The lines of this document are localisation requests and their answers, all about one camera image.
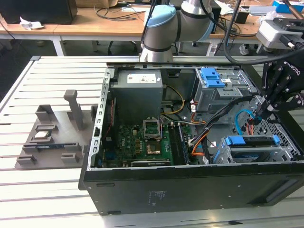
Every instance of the blue plastic latch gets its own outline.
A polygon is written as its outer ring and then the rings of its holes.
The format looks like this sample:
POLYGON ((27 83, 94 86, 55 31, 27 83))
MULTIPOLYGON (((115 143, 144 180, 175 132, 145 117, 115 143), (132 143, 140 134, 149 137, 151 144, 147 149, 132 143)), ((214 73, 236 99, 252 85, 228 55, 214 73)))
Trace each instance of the blue plastic latch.
POLYGON ((232 141, 228 137, 225 138, 225 141, 228 146, 230 146, 232 144, 232 141))
POLYGON ((228 136, 225 139, 227 145, 245 145, 246 142, 242 136, 228 136))
POLYGON ((274 142, 275 142, 276 145, 280 144, 281 140, 280 140, 279 136, 277 136, 276 134, 274 134, 273 139, 274 139, 274 142))
POLYGON ((201 77, 206 81, 208 88, 224 88, 225 83, 220 80, 219 73, 214 68, 202 68, 201 77))

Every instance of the white table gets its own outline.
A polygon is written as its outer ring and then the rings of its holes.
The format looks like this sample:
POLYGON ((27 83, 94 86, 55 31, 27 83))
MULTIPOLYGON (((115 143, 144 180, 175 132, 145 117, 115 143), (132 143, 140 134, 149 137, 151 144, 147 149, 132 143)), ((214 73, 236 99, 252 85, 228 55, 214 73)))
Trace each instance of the white table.
MULTIPOLYGON (((18 171, 16 157, 40 104, 69 110, 62 98, 77 89, 83 110, 96 104, 107 61, 137 57, 42 57, 30 61, 0 104, 0 227, 230 227, 286 228, 304 224, 304 188, 273 207, 185 211, 100 217, 87 191, 77 189, 80 169, 18 171)), ((226 61, 223 57, 177 57, 175 61, 226 61)), ((198 200, 203 199, 203 190, 198 200)))

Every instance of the blue cable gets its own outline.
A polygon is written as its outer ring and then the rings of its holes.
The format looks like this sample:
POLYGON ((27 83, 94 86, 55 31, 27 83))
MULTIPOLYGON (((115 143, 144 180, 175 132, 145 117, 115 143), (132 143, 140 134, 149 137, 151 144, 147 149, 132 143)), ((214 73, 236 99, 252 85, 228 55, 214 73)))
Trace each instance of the blue cable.
POLYGON ((243 109, 241 111, 239 111, 237 114, 236 114, 236 117, 234 118, 234 122, 235 122, 235 125, 236 125, 236 130, 238 132, 239 135, 243 135, 242 133, 242 130, 240 129, 239 125, 238 125, 238 116, 242 113, 242 112, 246 112, 248 113, 252 118, 255 118, 255 116, 253 115, 252 111, 249 111, 247 109, 243 109))

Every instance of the gray box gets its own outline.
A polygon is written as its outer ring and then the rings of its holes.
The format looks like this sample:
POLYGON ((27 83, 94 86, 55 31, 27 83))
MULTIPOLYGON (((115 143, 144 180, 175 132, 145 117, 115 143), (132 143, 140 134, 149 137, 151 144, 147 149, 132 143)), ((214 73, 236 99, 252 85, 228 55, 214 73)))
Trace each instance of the gray box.
POLYGON ((158 118, 162 104, 160 70, 121 71, 110 92, 117 99, 120 124, 138 125, 148 117, 158 118))

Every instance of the yellow wire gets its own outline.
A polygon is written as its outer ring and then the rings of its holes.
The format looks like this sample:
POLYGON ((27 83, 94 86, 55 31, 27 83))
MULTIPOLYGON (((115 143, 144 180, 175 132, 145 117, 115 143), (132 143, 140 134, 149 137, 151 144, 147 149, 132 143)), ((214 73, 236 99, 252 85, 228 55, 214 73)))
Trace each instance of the yellow wire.
POLYGON ((175 114, 175 113, 178 113, 178 112, 180 112, 181 110, 183 110, 183 108, 185 107, 185 100, 184 100, 184 98, 182 97, 182 95, 181 95, 175 88, 173 88, 173 87, 170 86, 170 85, 167 85, 167 87, 173 89, 173 90, 180 96, 180 98, 181 98, 181 100, 182 100, 182 105, 181 105, 181 107, 180 107, 179 110, 176 110, 176 111, 173 111, 173 112, 168 112, 168 113, 161 113, 161 114, 175 114))

